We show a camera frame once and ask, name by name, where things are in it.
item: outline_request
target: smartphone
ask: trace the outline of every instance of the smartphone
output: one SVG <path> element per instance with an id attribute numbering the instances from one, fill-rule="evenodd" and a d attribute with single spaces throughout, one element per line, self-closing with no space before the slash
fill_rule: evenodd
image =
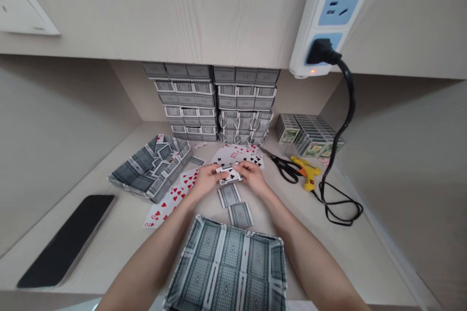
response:
<path id="1" fill-rule="evenodd" d="M 19 280 L 20 289 L 55 287 L 64 282 L 83 256 L 115 202 L 115 196 L 86 197 Z"/>

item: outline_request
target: black-handled scissors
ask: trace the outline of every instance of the black-handled scissors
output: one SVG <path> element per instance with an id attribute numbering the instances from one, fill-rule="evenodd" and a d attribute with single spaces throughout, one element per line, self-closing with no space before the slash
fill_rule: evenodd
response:
<path id="1" fill-rule="evenodd" d="M 274 162 L 274 164 L 276 164 L 277 168 L 279 169 L 279 172 L 281 173 L 282 177 L 292 183 L 292 184 L 296 184 L 298 182 L 298 177 L 299 176 L 303 176 L 301 173 L 299 173 L 299 170 L 301 170 L 302 168 L 289 161 L 289 160 L 285 160 L 285 159 L 282 159 L 282 158 L 279 158 L 278 156 L 272 154 L 271 152 L 265 150 L 263 147 L 260 147 L 260 149 L 265 153 L 267 154 L 271 159 L 272 161 Z"/>

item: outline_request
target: cable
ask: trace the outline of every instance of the cable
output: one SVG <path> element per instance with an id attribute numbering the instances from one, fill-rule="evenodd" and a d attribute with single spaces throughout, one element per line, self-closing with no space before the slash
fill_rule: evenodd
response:
<path id="1" fill-rule="evenodd" d="M 348 109 L 348 112 L 347 112 L 347 117 L 345 118 L 344 124 L 339 129 L 339 131 L 336 133 L 336 136 L 334 137 L 334 141 L 332 143 L 332 149 L 331 149 L 331 157 L 329 158 L 329 164 L 328 164 L 328 166 L 326 168 L 326 171 L 324 172 L 323 178 L 322 178 L 322 180 L 321 180 L 321 182 L 320 182 L 320 184 L 318 186 L 319 189 L 320 189 L 320 192 L 321 192 L 321 198 L 318 197 L 315 190 L 312 190 L 311 193 L 313 193 L 313 195 L 316 197 L 316 199 L 318 199 L 318 201 L 320 201 L 321 203 L 324 204 L 325 211 L 326 211 L 326 218 L 330 222 L 332 222 L 333 224 L 336 224 L 336 225 L 341 225 L 341 226 L 352 226 L 354 221 L 356 219 L 358 219 L 362 215 L 363 206 L 359 202 L 357 202 L 357 201 L 353 200 L 352 198 L 350 198 L 344 192 L 338 190 L 333 185 L 326 182 L 327 175 L 331 171 L 332 165 L 334 164 L 334 158 L 336 157 L 337 142 L 339 141 L 339 138 L 341 137 L 342 133 L 349 126 L 349 124 L 352 121 L 352 118 L 354 116 L 354 112 L 355 112 L 355 91 L 354 91 L 354 82 L 353 82 L 353 78 L 352 78 L 352 73 L 350 72 L 348 66 L 344 63 L 344 61 L 342 61 L 342 59 L 341 59 L 342 55 L 340 53 L 338 53 L 338 52 L 335 52 L 332 49 L 331 42 L 330 42 L 329 39 L 315 40 L 315 42 L 313 43 L 313 46 L 312 46 L 312 48 L 310 50 L 310 57 L 313 57 L 312 59 L 310 59 L 310 58 L 308 59 L 310 61 L 310 63 L 326 62 L 326 63 L 332 64 L 332 65 L 337 65 L 341 69 L 341 71 L 342 71 L 342 73 L 344 75 L 345 82 L 347 83 L 347 89 L 349 91 L 349 109 Z M 340 194 L 342 194 L 344 197 L 346 197 L 348 199 L 343 200 L 343 201 L 338 201 L 338 202 L 327 202 L 324 199 L 324 186 L 325 185 L 331 186 L 333 189 L 335 189 L 337 192 L 339 192 Z M 340 218 L 330 208 L 330 206 L 335 206 L 335 205 L 345 204 L 345 203 L 352 203 L 353 205 L 355 205 L 355 207 L 357 209 L 356 214 L 354 216 L 352 216 L 350 219 Z M 337 221 L 333 220 L 329 216 L 329 214 L 331 214 Z"/>

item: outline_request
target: person's right hand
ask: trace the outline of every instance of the person's right hand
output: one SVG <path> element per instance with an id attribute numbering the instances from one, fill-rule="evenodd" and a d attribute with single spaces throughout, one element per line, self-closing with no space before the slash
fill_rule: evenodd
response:
<path id="1" fill-rule="evenodd" d="M 244 160 L 238 165 L 234 164 L 233 169 L 243 176 L 243 181 L 245 181 L 255 194 L 263 195 L 271 191 L 258 165 Z"/>

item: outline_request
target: cardboard tray made of cards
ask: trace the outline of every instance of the cardboard tray made of cards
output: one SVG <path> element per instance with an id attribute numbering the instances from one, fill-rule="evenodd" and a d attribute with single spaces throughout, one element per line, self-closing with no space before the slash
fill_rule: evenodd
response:
<path id="1" fill-rule="evenodd" d="M 163 308 L 286 310 L 286 263 L 279 237 L 197 215 Z"/>
<path id="2" fill-rule="evenodd" d="M 192 155 L 188 141 L 160 134 L 107 179 L 140 198 L 159 203 Z"/>

